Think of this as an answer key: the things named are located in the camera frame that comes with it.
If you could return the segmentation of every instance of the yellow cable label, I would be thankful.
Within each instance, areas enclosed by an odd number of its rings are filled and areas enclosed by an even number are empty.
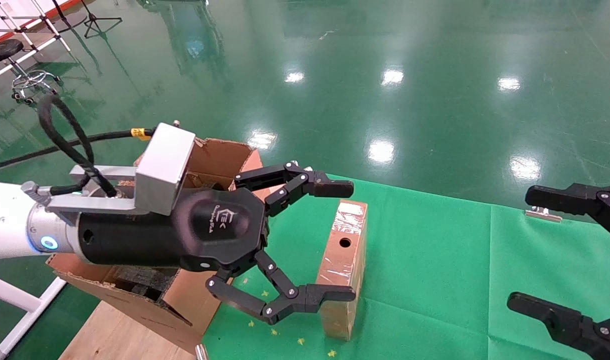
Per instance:
[[[148,141],[149,139],[151,139],[151,136],[146,136],[145,135],[145,129],[142,127],[134,127],[131,131],[131,136],[140,139],[140,141]]]

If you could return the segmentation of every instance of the green cloth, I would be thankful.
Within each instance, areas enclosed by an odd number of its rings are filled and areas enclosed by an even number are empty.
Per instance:
[[[203,340],[210,358],[329,359],[334,350],[342,360],[589,359],[506,302],[525,292],[609,318],[610,234],[600,226],[360,180],[351,199],[369,205],[351,341],[325,337],[317,314],[270,326],[222,305]],[[338,203],[307,197],[272,219],[267,252],[296,285],[316,281]],[[234,284],[277,296],[257,269]]]

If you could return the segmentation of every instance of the glossy epoxy floor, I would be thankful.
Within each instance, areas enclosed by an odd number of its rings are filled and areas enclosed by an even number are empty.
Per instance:
[[[88,134],[179,120],[266,164],[516,208],[534,183],[610,184],[610,0],[117,1],[90,5],[123,17],[106,36],[78,27],[74,57],[42,57]],[[0,78],[0,160],[51,145],[9,95]],[[116,165],[143,148],[94,146]],[[0,181],[69,183],[71,166],[50,155]],[[0,278],[51,281],[42,259],[0,260]],[[58,358],[95,303],[68,287],[12,358]],[[0,303],[0,341],[20,316]]]

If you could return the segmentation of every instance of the cardboard box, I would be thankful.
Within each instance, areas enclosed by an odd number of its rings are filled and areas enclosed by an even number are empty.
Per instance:
[[[356,299],[349,302],[323,303],[319,313],[323,330],[328,337],[346,342],[352,337],[365,272],[366,243],[367,204],[340,200],[316,284],[351,287],[356,292]]]
[[[184,186],[219,183],[224,189],[232,190],[236,174],[262,166],[259,152],[248,145],[220,139],[196,139]],[[264,199],[270,190],[254,193]],[[205,288],[205,281],[213,271],[196,273],[179,269],[168,288],[154,301],[129,291],[133,284],[117,277],[119,266],[88,264],[78,256],[66,253],[52,255],[46,263],[59,278],[105,301],[192,354],[220,304]]]

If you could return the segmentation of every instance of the white metal frame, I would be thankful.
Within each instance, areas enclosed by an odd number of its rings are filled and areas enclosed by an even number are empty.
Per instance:
[[[0,279],[0,300],[27,312],[5,337],[3,342],[0,343],[0,360],[10,355],[14,346],[19,343],[23,335],[34,325],[65,284],[67,284],[65,280],[57,277],[40,297],[36,297]]]
[[[31,2],[31,4],[33,4],[33,6],[38,11],[39,16],[10,16],[10,14],[5,10],[5,8],[0,5],[0,18],[1,18],[1,20],[3,20],[3,23],[5,23],[5,25],[7,25],[7,27],[8,27],[7,29],[0,29],[0,32],[19,33],[19,34],[23,35],[23,38],[25,39],[25,41],[27,41],[27,44],[29,44],[29,46],[31,47],[31,51],[27,52],[25,55],[23,55],[22,57],[17,59],[16,62],[19,64],[22,63],[23,61],[29,59],[31,56],[38,53],[40,50],[43,50],[47,46],[54,43],[56,40],[59,40],[60,43],[63,44],[63,47],[65,47],[65,50],[67,50],[68,52],[71,52],[72,50],[67,45],[67,43],[65,43],[65,40],[61,37],[61,34],[59,34],[58,30],[56,30],[56,27],[54,27],[54,24],[52,23],[52,21],[50,21],[50,19],[47,18],[47,15],[43,11],[43,9],[41,9],[38,2],[36,2],[36,0],[30,0],[30,2]],[[15,20],[33,20],[33,21],[28,23],[24,27],[20,27],[19,23],[17,23]],[[26,34],[26,31],[35,27],[36,25],[39,25],[40,23],[45,23],[45,25],[47,25],[47,27],[51,30],[51,32],[52,32],[52,34],[54,34],[54,36],[53,36],[53,38],[45,41],[45,43],[40,44],[40,46],[36,46],[29,39],[29,37]],[[12,69],[12,65],[7,64],[4,68],[2,68],[0,70],[0,76],[3,75],[6,71],[11,70],[11,69]]]

